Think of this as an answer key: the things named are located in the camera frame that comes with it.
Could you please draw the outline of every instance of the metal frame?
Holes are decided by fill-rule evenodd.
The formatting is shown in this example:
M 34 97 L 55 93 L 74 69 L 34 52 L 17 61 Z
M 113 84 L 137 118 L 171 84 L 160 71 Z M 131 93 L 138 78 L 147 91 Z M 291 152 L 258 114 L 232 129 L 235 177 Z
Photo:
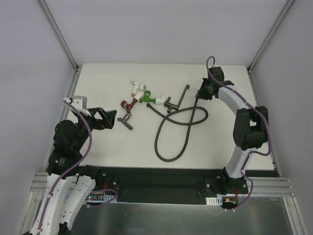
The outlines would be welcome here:
M 44 15 L 47 18 L 47 21 L 54 32 L 60 47 L 66 54 L 66 57 L 70 61 L 73 69 L 75 70 L 74 77 L 72 79 L 69 91 L 67 96 L 72 97 L 74 95 L 76 85 L 78 83 L 81 66 L 78 66 L 46 1 L 45 0 L 37 0 L 40 8 L 42 9 Z M 250 76 L 251 71 L 259 61 L 261 55 L 264 53 L 265 49 L 269 45 L 271 39 L 275 35 L 277 29 L 287 16 L 288 12 L 290 11 L 291 7 L 294 5 L 296 0 L 287 0 L 285 5 L 283 6 L 282 10 L 280 11 L 279 15 L 277 16 L 274 24 L 272 25 L 271 29 L 267 33 L 265 39 L 263 40 L 260 48 L 258 49 L 256 55 L 254 56 L 251 65 L 248 67 L 248 75 L 251 82 L 251 87 L 254 93 L 254 97 L 256 99 L 257 105 L 260 104 L 258 95 L 256 93 L 252 78 Z M 64 107 L 62 110 L 62 114 L 60 120 L 63 120 L 68 115 L 68 108 Z M 271 155 L 274 168 L 276 169 L 277 173 L 279 174 L 279 168 L 276 164 L 274 154 Z M 32 187 L 29 192 L 29 196 L 27 199 L 27 203 L 25 205 L 23 214 L 22 214 L 22 223 L 19 225 L 18 233 L 22 234 L 27 232 L 32 227 L 32 223 L 35 219 L 37 208 L 40 205 L 40 201 L 43 196 L 43 192 L 45 191 L 46 187 L 46 177 L 47 173 L 36 173 L 34 177 L 34 181 Z M 252 177 L 254 181 L 254 192 L 252 194 L 253 197 L 283 197 L 285 202 L 286 211 L 289 217 L 289 221 L 291 224 L 292 231 L 295 235 L 304 235 L 308 234 L 304 223 L 303 218 L 301 217 L 300 211 L 298 209 L 298 204 L 295 198 L 294 189 L 291 185 L 290 179 L 287 178 L 266 178 L 266 177 Z M 73 181 L 71 184 L 71 188 L 74 188 L 75 182 Z

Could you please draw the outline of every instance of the wall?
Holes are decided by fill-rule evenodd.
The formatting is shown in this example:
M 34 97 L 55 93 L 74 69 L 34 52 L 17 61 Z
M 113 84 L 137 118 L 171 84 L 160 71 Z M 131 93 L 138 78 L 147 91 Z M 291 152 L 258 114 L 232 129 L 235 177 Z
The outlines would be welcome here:
M 35 0 L 0 1 L 0 234 L 42 171 L 73 70 Z
M 299 0 L 252 72 L 261 104 L 269 109 L 274 152 L 291 177 L 309 234 L 313 166 L 313 1 Z
M 47 0 L 82 63 L 251 63 L 286 0 Z

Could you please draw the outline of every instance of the wire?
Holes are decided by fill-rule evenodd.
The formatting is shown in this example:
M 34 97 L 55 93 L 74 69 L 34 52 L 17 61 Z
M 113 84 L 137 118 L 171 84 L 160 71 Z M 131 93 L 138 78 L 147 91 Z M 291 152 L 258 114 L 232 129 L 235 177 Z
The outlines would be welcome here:
M 190 130 L 191 130 L 191 126 L 192 125 L 197 125 L 197 124 L 200 124 L 202 122 L 204 122 L 205 120 L 207 120 L 207 118 L 209 117 L 209 113 L 208 111 L 203 108 L 203 107 L 198 107 L 197 106 L 197 103 L 198 103 L 198 99 L 196 98 L 196 101 L 195 101 L 195 104 L 193 107 L 189 107 L 189 108 L 185 108 L 185 109 L 180 109 L 180 110 L 177 110 L 177 111 L 174 111 L 174 112 L 171 112 L 170 114 L 168 115 L 163 115 L 162 113 L 160 113 L 158 110 L 156 110 L 154 107 L 152 107 L 152 105 L 150 103 L 147 104 L 147 107 L 149 107 L 150 109 L 152 109 L 154 112 L 156 112 L 157 114 L 159 114 L 161 117 L 163 117 L 163 120 L 157 130 L 157 133 L 156 133 L 156 139 L 155 139 L 155 152 L 156 152 L 156 155 L 158 158 L 160 158 L 162 161 L 164 162 L 167 162 L 167 163 L 170 163 L 170 162 L 173 162 L 173 161 L 176 161 L 177 159 L 179 159 L 185 152 L 186 150 L 186 147 L 188 145 L 188 141 L 189 141 L 189 135 L 190 135 Z M 196 121 L 196 122 L 192 122 L 193 119 L 194 119 L 194 115 L 195 115 L 195 112 L 196 112 L 196 109 L 200 109 L 200 110 L 203 110 L 204 113 L 205 113 L 205 117 L 199 121 Z M 169 119 L 169 117 L 171 115 L 174 115 L 174 114 L 178 114 L 178 113 L 181 113 L 181 112 L 185 112 L 185 111 L 188 111 L 188 110 L 192 110 L 192 114 L 191 114 L 191 117 L 190 117 L 190 121 L 189 122 L 179 122 L 179 121 L 174 121 L 172 119 Z M 160 133 L 161 133 L 161 130 L 162 130 L 162 127 L 163 127 L 163 124 L 165 123 L 165 121 L 168 120 L 170 121 L 171 123 L 174 123 L 174 124 L 177 124 L 177 125 L 182 125 L 182 126 L 188 126 L 188 130 L 187 130 L 187 133 L 186 133 L 186 139 L 185 139 L 185 143 L 184 143 L 184 146 L 182 148 L 182 150 L 180 151 L 180 153 L 174 157 L 174 158 L 171 158 L 171 159 L 166 159 L 166 158 L 163 158 L 160 153 L 158 152 L 158 148 L 157 148 L 157 143 L 158 143 L 158 138 L 160 136 Z
M 95 205 L 95 206 L 92 206 L 89 204 L 89 207 L 101 207 L 101 206 L 104 206 L 108 203 L 110 203 L 111 201 L 114 201 L 116 198 L 117 198 L 117 191 L 115 191 L 114 189 L 103 189 L 103 190 L 97 190 L 97 191 L 92 191 L 91 193 L 99 193 L 99 192 L 114 192 L 115 195 L 113 198 L 111 198 L 109 201 L 106 201 L 104 203 L 101 203 L 100 205 Z
M 86 119 L 84 118 L 84 116 L 77 110 L 75 109 L 74 106 L 72 106 L 71 104 L 67 103 L 65 100 L 63 100 L 63 103 L 65 105 L 67 105 L 72 111 L 74 111 L 79 117 L 80 119 L 83 121 L 83 123 L 85 124 L 86 128 L 87 128 L 87 131 L 88 131 L 88 136 L 89 136 L 89 144 L 88 144 L 88 148 L 85 152 L 85 154 L 82 156 L 82 158 L 77 162 L 75 163 L 73 166 L 71 166 L 69 169 L 67 169 L 66 171 L 64 171 L 59 177 L 58 179 L 54 182 L 54 184 L 52 185 L 51 189 L 50 189 L 50 192 L 49 192 L 49 195 L 53 196 L 53 191 L 55 189 L 55 187 L 57 186 L 58 182 L 66 175 L 68 174 L 70 171 L 72 171 L 73 169 L 75 169 L 85 158 L 86 156 L 88 155 L 90 149 L 91 149 L 91 144 L 92 144 L 92 135 L 91 135 L 91 129 L 86 121 Z M 43 226 L 43 221 L 44 221 L 44 217 L 45 217 L 45 213 L 46 213 L 46 210 L 47 210 L 47 207 L 48 207 L 48 204 L 49 204 L 49 201 L 50 201 L 50 198 L 51 197 L 48 197 L 46 202 L 45 202 L 45 205 L 44 205 L 44 208 L 43 208 L 43 212 L 41 214 L 41 217 L 40 217 L 40 221 L 39 221 L 39 225 L 38 225 L 38 233 L 37 235 L 40 235 L 40 232 L 41 232 L 41 228 Z
M 267 122 L 266 118 L 264 117 L 264 115 L 261 114 L 261 113 L 260 113 L 255 107 L 253 107 L 249 102 L 247 102 L 247 100 L 246 100 L 238 91 L 236 91 L 236 90 L 230 88 L 229 86 L 227 86 L 227 85 L 225 85 L 225 84 L 219 82 L 219 81 L 212 75 L 212 73 L 211 73 L 211 71 L 210 71 L 210 69 L 209 69 L 209 60 L 210 60 L 210 59 L 213 59 L 213 64 L 215 64 L 215 57 L 214 57 L 213 55 L 209 56 L 209 58 L 207 58 L 207 60 L 206 60 L 206 70 L 207 70 L 208 76 L 210 76 L 210 77 L 213 79 L 213 81 L 215 81 L 215 82 L 216 82 L 217 84 L 219 84 L 220 86 L 225 87 L 226 89 L 228 89 L 228 90 L 234 92 L 249 108 L 251 108 L 254 112 L 256 112 L 256 113 L 261 117 L 261 119 L 262 119 L 262 121 L 263 121 L 263 123 L 264 123 L 264 125 L 265 125 L 265 128 L 266 128 L 266 133 L 267 133 L 267 135 L 268 135 L 268 152 L 267 152 L 267 153 L 261 153 L 261 152 L 259 152 L 259 151 L 255 151 L 255 150 L 250 151 L 249 154 L 247 155 L 246 159 L 245 159 L 245 162 L 244 162 L 242 168 L 241 168 L 241 174 L 242 174 L 242 176 L 243 176 L 244 178 L 246 178 L 247 180 L 249 180 L 249 181 L 251 182 L 251 188 L 250 188 L 250 192 L 249 192 L 248 196 L 243 200 L 242 203 L 240 203 L 238 206 L 236 206 L 236 208 L 237 208 L 237 207 L 241 206 L 243 203 L 245 203 L 245 202 L 250 198 L 250 196 L 251 196 L 251 194 L 252 194 L 252 191 L 253 191 L 253 180 L 250 179 L 249 177 L 247 177 L 247 176 L 244 174 L 245 166 L 246 166 L 246 164 L 247 164 L 247 162 L 248 162 L 248 160 L 249 160 L 249 158 L 250 158 L 250 154 L 256 153 L 256 154 L 259 154 L 259 155 L 262 155 L 262 156 L 268 156 L 268 155 L 271 153 L 271 150 L 272 150 L 272 138 L 271 138 L 271 134 L 270 134 L 270 131 L 269 131 L 268 122 Z

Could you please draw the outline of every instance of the purple cable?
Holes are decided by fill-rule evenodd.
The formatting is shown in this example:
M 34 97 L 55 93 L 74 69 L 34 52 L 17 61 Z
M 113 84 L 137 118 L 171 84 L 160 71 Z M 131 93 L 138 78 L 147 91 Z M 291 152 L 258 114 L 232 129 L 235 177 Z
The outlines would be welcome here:
M 253 191 L 253 180 L 250 179 L 249 177 L 247 177 L 245 174 L 244 174 L 244 169 L 245 169 L 245 166 L 250 158 L 250 154 L 251 153 L 257 153 L 257 154 L 260 154 L 262 156 L 268 156 L 271 152 L 271 149 L 272 149 L 272 139 L 271 139 L 271 135 L 270 135 L 270 131 L 269 131 L 269 126 L 268 126 L 268 122 L 266 120 L 266 118 L 264 117 L 263 114 L 261 114 L 256 108 L 254 108 L 251 104 L 249 104 L 247 102 L 247 100 L 236 90 L 228 87 L 227 85 L 224 85 L 223 83 L 219 82 L 217 79 L 215 79 L 215 77 L 212 75 L 212 73 L 210 72 L 210 69 L 209 69 L 209 60 L 210 59 L 213 59 L 213 64 L 215 64 L 215 57 L 213 55 L 211 55 L 209 58 L 207 58 L 206 60 L 206 69 L 207 69 L 207 74 L 208 76 L 210 76 L 217 84 L 219 84 L 220 86 L 222 87 L 225 87 L 226 89 L 234 92 L 249 108 L 251 108 L 254 112 L 256 112 L 262 119 L 264 125 L 265 125 L 265 128 L 266 128 L 266 133 L 268 135 L 268 152 L 267 153 L 261 153 L 259 151 L 251 151 L 249 152 L 249 154 L 247 155 L 247 158 L 245 159 L 245 162 L 241 168 L 241 174 L 243 177 L 245 177 L 247 180 L 249 180 L 251 182 L 251 188 L 250 188 L 250 192 L 248 194 L 248 196 L 242 201 L 242 203 L 240 203 L 238 206 L 236 206 L 236 208 L 238 208 L 239 206 L 241 206 L 243 203 L 245 203 L 251 196 L 252 194 L 252 191 Z
M 88 155 L 90 149 L 91 149 L 91 144 L 92 144 L 92 135 L 91 135 L 91 129 L 86 121 L 86 119 L 84 118 L 83 115 L 81 115 L 81 113 L 74 108 L 74 106 L 72 106 L 71 104 L 67 103 L 65 100 L 63 100 L 63 103 L 66 104 L 72 111 L 74 111 L 79 117 L 80 119 L 83 121 L 83 123 L 85 124 L 87 130 L 88 130 L 88 135 L 89 135 L 89 145 L 88 145 L 88 148 L 85 152 L 85 154 L 83 155 L 83 157 L 77 162 L 75 163 L 73 166 L 71 166 L 69 169 L 67 169 L 66 171 L 64 171 L 64 173 L 62 175 L 59 176 L 59 178 L 54 182 L 54 184 L 52 185 L 51 189 L 50 189 L 50 192 L 49 194 L 50 195 L 53 195 L 53 191 L 55 189 L 55 187 L 57 186 L 58 182 L 66 175 L 68 174 L 71 170 L 73 170 L 74 168 L 76 168 L 85 158 L 86 156 Z M 43 226 L 43 221 L 44 221 L 44 217 L 45 217 L 45 212 L 47 210 L 47 207 L 48 207 L 48 204 L 49 204 L 49 201 L 50 201 L 50 197 L 47 198 L 46 202 L 45 202 L 45 205 L 44 205 L 44 208 L 43 208 L 43 212 L 41 214 L 41 217 L 40 217 L 40 221 L 39 221 L 39 226 L 38 226 L 38 230 L 39 232 L 37 233 L 37 235 L 40 235 L 40 232 L 41 232 L 41 228 Z
M 114 189 L 103 189 L 103 190 L 98 190 L 98 191 L 92 191 L 91 193 L 99 193 L 99 192 L 114 192 L 115 196 L 112 199 L 110 199 L 109 201 L 101 203 L 100 205 L 96 205 L 96 206 L 89 205 L 89 207 L 101 207 L 101 206 L 104 206 L 104 205 L 110 203 L 111 201 L 113 201 L 117 197 L 117 191 L 115 191 Z

